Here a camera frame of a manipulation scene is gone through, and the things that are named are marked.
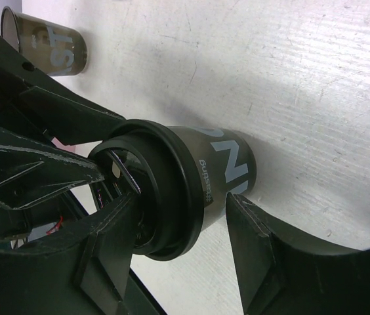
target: white lettering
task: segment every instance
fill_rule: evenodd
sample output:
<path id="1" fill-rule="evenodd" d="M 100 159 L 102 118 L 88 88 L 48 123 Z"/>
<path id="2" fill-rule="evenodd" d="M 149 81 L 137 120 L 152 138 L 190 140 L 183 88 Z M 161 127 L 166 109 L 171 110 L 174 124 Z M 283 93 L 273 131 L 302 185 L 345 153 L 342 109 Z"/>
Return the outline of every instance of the white lettering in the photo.
<path id="1" fill-rule="evenodd" d="M 199 164 L 201 166 L 201 174 L 205 181 L 205 201 L 210 202 L 211 200 L 213 200 L 213 197 L 211 196 L 211 184 L 210 176 L 207 172 L 207 164 L 203 159 L 199 160 Z"/>
<path id="2" fill-rule="evenodd" d="M 62 64 L 66 61 L 66 57 L 68 57 L 68 61 L 66 62 L 66 66 L 70 67 L 74 62 L 74 54 L 72 51 L 68 49 L 64 49 L 60 51 L 59 49 L 53 49 L 51 51 L 51 64 L 56 67 L 61 67 Z"/>
<path id="3" fill-rule="evenodd" d="M 231 182 L 232 180 L 248 173 L 248 165 L 246 163 L 236 166 L 237 155 L 239 154 L 239 145 L 235 140 L 212 142 L 211 145 L 217 152 L 230 150 L 229 160 L 227 162 L 226 171 L 224 172 L 226 182 Z"/>
<path id="4" fill-rule="evenodd" d="M 48 35 L 49 35 L 49 45 L 51 47 L 56 47 L 56 41 L 63 41 L 65 43 L 73 43 L 73 39 L 71 37 L 65 35 L 58 35 L 54 33 L 54 30 L 51 26 L 47 26 Z"/>

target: black plastic arm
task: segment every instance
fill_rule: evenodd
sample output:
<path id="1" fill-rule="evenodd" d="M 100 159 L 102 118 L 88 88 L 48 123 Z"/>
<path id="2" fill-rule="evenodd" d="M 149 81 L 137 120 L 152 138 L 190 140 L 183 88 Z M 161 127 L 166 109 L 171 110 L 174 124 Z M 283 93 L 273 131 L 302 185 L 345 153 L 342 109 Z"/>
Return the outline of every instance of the black plastic arm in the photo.
<path id="1" fill-rule="evenodd" d="M 0 128 L 0 207 L 25 209 L 76 186 L 104 179 L 81 156 Z"/>
<path id="2" fill-rule="evenodd" d="M 63 87 L 0 36 L 0 126 L 26 132 L 26 126 L 9 123 L 9 115 L 14 112 L 25 116 L 31 129 L 39 134 L 46 132 L 63 144 L 106 140 L 125 120 Z M 34 133 L 27 137 L 34 138 Z"/>
<path id="3" fill-rule="evenodd" d="M 319 239 L 239 195 L 226 216 L 245 314 L 370 314 L 370 249 Z"/>
<path id="4" fill-rule="evenodd" d="M 20 249 L 0 249 L 0 314 L 117 314 L 138 219 L 136 196 L 123 196 Z"/>

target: scratched surface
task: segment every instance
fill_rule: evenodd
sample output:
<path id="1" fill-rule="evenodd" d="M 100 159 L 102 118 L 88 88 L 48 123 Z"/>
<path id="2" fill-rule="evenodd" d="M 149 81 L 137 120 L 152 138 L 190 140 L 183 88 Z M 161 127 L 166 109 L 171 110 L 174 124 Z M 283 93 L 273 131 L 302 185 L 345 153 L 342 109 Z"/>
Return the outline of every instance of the scratched surface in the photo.
<path id="1" fill-rule="evenodd" d="M 84 34 L 87 71 L 60 82 L 127 117 L 246 134 L 250 199 L 370 247 L 370 0 L 25 0 L 24 11 Z M 224 220 L 177 261 L 133 266 L 169 314 L 241 314 Z"/>

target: white table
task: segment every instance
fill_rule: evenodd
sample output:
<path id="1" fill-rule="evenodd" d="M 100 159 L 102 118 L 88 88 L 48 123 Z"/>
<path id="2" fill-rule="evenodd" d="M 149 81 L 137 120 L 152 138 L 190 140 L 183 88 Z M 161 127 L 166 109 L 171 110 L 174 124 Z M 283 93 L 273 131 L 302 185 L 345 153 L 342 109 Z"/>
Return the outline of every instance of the white table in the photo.
<path id="1" fill-rule="evenodd" d="M 24 0 L 84 34 L 60 82 L 126 117 L 241 131 L 251 199 L 332 242 L 370 247 L 370 0 Z M 80 148 L 87 154 L 91 145 Z M 87 189 L 78 190 L 88 209 Z M 185 256 L 134 257 L 169 314 L 241 314 L 222 220 Z"/>

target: black plastic part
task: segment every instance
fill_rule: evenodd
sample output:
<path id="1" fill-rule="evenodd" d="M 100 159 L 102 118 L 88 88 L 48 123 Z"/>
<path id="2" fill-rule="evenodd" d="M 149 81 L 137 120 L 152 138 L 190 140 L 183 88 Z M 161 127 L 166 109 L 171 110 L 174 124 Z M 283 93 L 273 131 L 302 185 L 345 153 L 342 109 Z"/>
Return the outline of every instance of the black plastic part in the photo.
<path id="1" fill-rule="evenodd" d="M 0 113 L 8 106 L 33 122 L 31 130 L 46 131 L 63 144 L 107 139 L 124 120 L 33 67 L 0 36 Z M 5 123 L 10 131 L 19 129 Z"/>
<path id="2" fill-rule="evenodd" d="M 169 261 L 189 251 L 198 239 L 204 216 L 204 202 L 201 181 L 195 162 L 185 144 L 168 128 L 139 119 L 124 121 L 117 126 L 113 137 L 121 135 L 150 135 L 162 141 L 166 147 L 167 154 L 170 154 L 176 163 L 176 170 L 180 176 L 177 184 L 184 196 L 184 213 L 182 222 L 182 235 L 179 241 L 172 247 L 161 251 L 147 254 L 149 258 L 158 261 Z"/>
<path id="3" fill-rule="evenodd" d="M 316 238 L 239 195 L 226 218 L 245 314 L 370 314 L 370 249 Z"/>
<path id="4" fill-rule="evenodd" d="M 103 180 L 81 156 L 0 128 L 0 207 L 26 209 L 76 186 Z"/>
<path id="5" fill-rule="evenodd" d="M 27 238 L 33 228 L 58 222 L 61 218 L 63 226 L 67 226 L 87 215 L 71 192 L 21 211 L 0 208 L 0 243 Z"/>
<path id="6" fill-rule="evenodd" d="M 0 314 L 116 314 L 137 220 L 136 196 L 123 196 L 20 249 L 0 249 Z"/>
<path id="7" fill-rule="evenodd" d="M 112 159 L 107 155 L 108 150 L 112 148 L 121 148 L 134 154 L 140 160 L 152 185 L 152 187 L 142 187 L 139 206 L 144 216 L 156 217 L 154 233 L 147 243 L 140 247 L 136 246 L 134 253 L 148 255 L 174 245 L 178 241 L 178 232 L 181 230 L 180 223 L 185 209 L 179 186 L 180 174 L 169 151 L 154 136 L 126 134 L 104 141 L 93 149 L 89 158 L 99 165 L 106 165 L 109 162 L 107 169 L 112 169 Z M 139 178 L 135 178 L 135 181 L 140 186 Z M 154 196 L 155 205 L 147 200 L 148 195 Z"/>
<path id="8" fill-rule="evenodd" d="M 130 270 L 124 305 L 130 315 L 166 315 L 133 270 Z"/>

